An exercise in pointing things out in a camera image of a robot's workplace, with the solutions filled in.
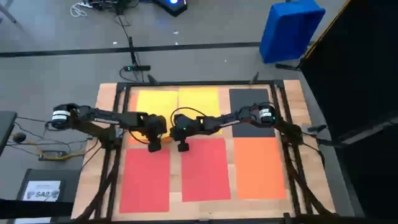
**white cable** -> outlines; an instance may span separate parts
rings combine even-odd
[[[79,16],[83,16],[86,17],[87,13],[79,8],[77,8],[78,3],[73,4],[72,6],[70,6],[70,14],[73,17],[79,17]]]

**colored paper sheet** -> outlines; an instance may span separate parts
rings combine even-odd
[[[138,95],[139,95],[138,93],[130,95],[130,97],[129,97],[129,111],[136,111]]]
[[[181,88],[178,91],[178,107],[191,107],[201,111],[207,116],[220,116],[220,104],[218,101],[217,87],[201,87],[201,88]],[[179,113],[183,113],[191,119],[202,116],[193,110],[182,109]]]
[[[182,157],[182,201],[231,198],[224,139],[187,139]]]
[[[234,138],[234,158],[238,198],[286,198],[276,138]]]
[[[170,151],[128,149],[124,163],[120,213],[168,212]]]
[[[230,89],[229,101],[231,111],[239,111],[243,106],[251,106],[254,103],[269,102],[268,91],[266,89]],[[259,119],[259,112],[253,111]],[[274,128],[257,128],[251,124],[241,123],[232,126],[234,138],[246,137],[275,137]]]
[[[167,133],[164,136],[170,135],[170,115],[177,109],[176,91],[157,91],[157,90],[140,90],[136,111],[146,112],[148,114],[162,115],[166,119]],[[134,132],[134,136],[138,139],[146,139],[138,132]]]

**black wall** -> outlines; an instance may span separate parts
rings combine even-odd
[[[395,218],[398,203],[398,124],[343,149],[341,169],[369,218]]]
[[[352,0],[301,69],[334,140],[395,116],[398,1]]]

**yellow cable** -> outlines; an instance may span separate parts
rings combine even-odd
[[[39,145],[38,145],[36,142],[32,142],[32,141],[30,141],[30,140],[25,140],[25,141],[26,141],[28,144],[34,146],[34,147],[36,148],[36,151],[37,151],[41,156],[43,156],[43,157],[46,158],[46,159],[50,159],[50,160],[65,160],[65,159],[69,159],[69,158],[74,157],[74,156],[81,156],[81,155],[83,155],[83,154],[85,153],[85,150],[84,150],[84,149],[81,149],[81,150],[79,150],[79,151],[77,151],[77,152],[73,152],[73,153],[67,154],[67,155],[65,155],[65,156],[61,156],[61,157],[52,157],[52,156],[46,155],[46,154],[44,153],[44,151],[40,149]]]

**yellow paper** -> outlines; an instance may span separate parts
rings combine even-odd
[[[180,88],[178,91],[178,107],[191,107],[207,116],[220,116],[220,104],[218,101],[217,87],[202,88]],[[181,109],[178,113],[183,113],[191,119],[202,116],[200,113],[190,110]]]
[[[176,91],[140,90],[136,111],[163,116],[167,124],[167,133],[164,136],[169,136],[172,127],[170,115],[177,109],[177,97]],[[139,133],[134,134],[138,139],[145,139]]]

